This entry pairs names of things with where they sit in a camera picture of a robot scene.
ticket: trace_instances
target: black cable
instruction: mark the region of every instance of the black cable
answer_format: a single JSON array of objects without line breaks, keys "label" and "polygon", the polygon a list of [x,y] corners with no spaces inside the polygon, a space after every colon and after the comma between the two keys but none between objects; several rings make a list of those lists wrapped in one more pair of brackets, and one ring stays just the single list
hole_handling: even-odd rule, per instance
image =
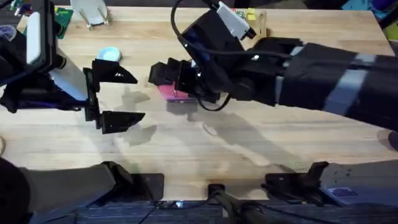
[{"label": "black cable", "polygon": [[7,5],[11,4],[13,0],[7,0],[0,4],[0,9],[6,7]]},{"label": "black cable", "polygon": [[244,203],[243,204],[243,206],[247,206],[247,205],[253,205],[253,206],[257,207],[257,208],[258,207],[262,207],[262,208],[265,208],[265,209],[273,211],[273,212],[281,213],[281,214],[288,215],[288,216],[295,217],[295,218],[301,218],[301,219],[304,219],[304,220],[307,220],[307,221],[323,223],[323,224],[338,224],[336,222],[322,220],[322,219],[315,218],[315,217],[308,217],[308,216],[305,216],[305,215],[299,215],[299,214],[296,214],[296,213],[286,212],[286,211],[283,211],[283,210],[279,210],[277,208],[273,208],[273,207],[270,207],[270,206],[267,206],[267,205],[263,205],[263,204],[258,203],[258,202],[248,202],[248,203]]},{"label": "black cable", "polygon": [[143,224],[144,221],[149,217],[149,215],[152,214],[152,212],[154,212],[156,210],[156,207],[154,206],[145,216],[144,218],[142,218],[142,220],[138,223],[138,224]]},{"label": "black cable", "polygon": [[276,52],[269,52],[269,51],[218,51],[218,50],[210,50],[206,49],[203,47],[200,47],[198,45],[195,45],[194,43],[190,42],[187,40],[185,37],[182,36],[180,31],[177,29],[177,25],[175,24],[175,11],[178,8],[178,5],[182,2],[183,0],[177,0],[175,4],[173,5],[172,8],[172,13],[171,13],[171,23],[172,23],[172,29],[175,32],[175,35],[177,35],[177,38],[179,41],[185,45],[188,44],[190,47],[192,47],[195,50],[199,50],[201,52],[207,53],[207,54],[212,54],[212,55],[225,55],[225,56],[232,56],[232,55],[264,55],[268,57],[277,57],[277,58],[282,58],[282,59],[291,59],[292,56],[290,54],[281,54],[281,53],[276,53]]},{"label": "black cable", "polygon": [[219,106],[219,107],[217,107],[215,109],[209,109],[208,107],[206,107],[203,104],[203,102],[202,102],[202,100],[200,98],[198,98],[198,103],[204,110],[207,110],[207,111],[221,111],[229,103],[229,101],[231,100],[231,97],[232,97],[232,95],[228,94],[228,96],[225,98],[224,103],[221,106]]}]

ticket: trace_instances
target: black bracket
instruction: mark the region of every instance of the black bracket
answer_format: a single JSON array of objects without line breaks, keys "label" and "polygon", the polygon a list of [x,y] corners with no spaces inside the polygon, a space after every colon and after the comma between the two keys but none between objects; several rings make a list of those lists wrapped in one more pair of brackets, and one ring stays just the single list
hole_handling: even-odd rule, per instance
[{"label": "black bracket", "polygon": [[261,187],[273,197],[292,204],[335,204],[320,190],[320,177],[328,165],[328,162],[316,162],[312,164],[308,173],[267,174],[266,182]]},{"label": "black bracket", "polygon": [[84,68],[86,75],[88,104],[85,107],[86,121],[95,121],[96,128],[103,134],[121,133],[140,122],[145,113],[104,111],[100,107],[96,93],[100,91],[100,82],[137,83],[137,80],[117,62],[94,60],[93,69]]}]

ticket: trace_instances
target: green circuit board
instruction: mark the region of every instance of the green circuit board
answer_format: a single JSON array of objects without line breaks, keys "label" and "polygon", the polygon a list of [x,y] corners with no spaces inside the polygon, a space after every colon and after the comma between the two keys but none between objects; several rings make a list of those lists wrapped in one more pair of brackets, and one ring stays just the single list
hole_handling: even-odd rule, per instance
[{"label": "green circuit board", "polygon": [[64,9],[61,7],[55,8],[55,21],[57,21],[63,27],[62,33],[57,36],[58,39],[63,39],[65,36],[72,15],[73,10],[71,9]]}]

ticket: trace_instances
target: wooden table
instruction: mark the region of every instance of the wooden table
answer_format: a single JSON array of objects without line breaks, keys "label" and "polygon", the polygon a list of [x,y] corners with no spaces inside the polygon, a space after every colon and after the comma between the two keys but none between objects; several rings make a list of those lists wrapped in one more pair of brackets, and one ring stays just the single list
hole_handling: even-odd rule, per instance
[{"label": "wooden table", "polygon": [[[0,110],[4,157],[31,169],[86,167],[116,161],[130,172],[165,174],[164,199],[206,197],[209,183],[224,183],[239,198],[266,198],[264,175],[305,172],[314,161],[355,164],[398,159],[386,143],[389,131],[317,111],[259,103],[231,103],[221,112],[194,104],[166,103],[147,82],[150,66],[169,57],[188,59],[170,26],[169,8],[110,7],[110,27],[88,31],[75,14],[60,48],[90,67],[98,51],[118,47],[122,65],[138,85],[102,84],[104,110],[140,111],[146,117],[126,133],[102,135],[83,112]],[[207,9],[179,9],[185,28]],[[267,10],[274,36],[300,37],[369,54],[393,52],[369,11]],[[19,28],[23,28],[23,19]],[[253,41],[246,41],[245,46]]]}]

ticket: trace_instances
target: pink object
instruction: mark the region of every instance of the pink object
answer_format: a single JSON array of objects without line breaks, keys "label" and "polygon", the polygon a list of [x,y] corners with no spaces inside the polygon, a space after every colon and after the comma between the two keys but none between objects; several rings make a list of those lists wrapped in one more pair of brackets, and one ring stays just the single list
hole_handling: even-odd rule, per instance
[{"label": "pink object", "polygon": [[162,96],[166,100],[189,100],[190,97],[188,93],[184,93],[181,91],[175,91],[174,90],[174,84],[173,85],[161,85],[158,86],[158,89]]}]

